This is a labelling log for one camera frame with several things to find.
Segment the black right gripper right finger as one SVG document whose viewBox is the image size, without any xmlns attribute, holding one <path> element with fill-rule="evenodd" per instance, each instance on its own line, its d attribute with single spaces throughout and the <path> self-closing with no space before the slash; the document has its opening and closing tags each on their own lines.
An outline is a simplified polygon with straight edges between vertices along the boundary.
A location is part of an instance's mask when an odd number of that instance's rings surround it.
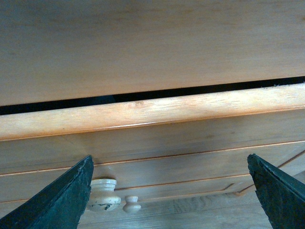
<svg viewBox="0 0 305 229">
<path fill-rule="evenodd" d="M 305 227 L 305 185 L 256 154 L 247 157 L 256 195 L 274 229 Z"/>
</svg>

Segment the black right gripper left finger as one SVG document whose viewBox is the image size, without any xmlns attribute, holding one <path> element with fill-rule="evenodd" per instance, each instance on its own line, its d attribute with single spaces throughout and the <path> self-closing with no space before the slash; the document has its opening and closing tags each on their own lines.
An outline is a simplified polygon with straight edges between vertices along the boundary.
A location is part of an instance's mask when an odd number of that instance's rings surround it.
<svg viewBox="0 0 305 229">
<path fill-rule="evenodd" d="M 75 229 L 91 192 L 88 155 L 27 202 L 1 218 L 2 229 Z"/>
</svg>

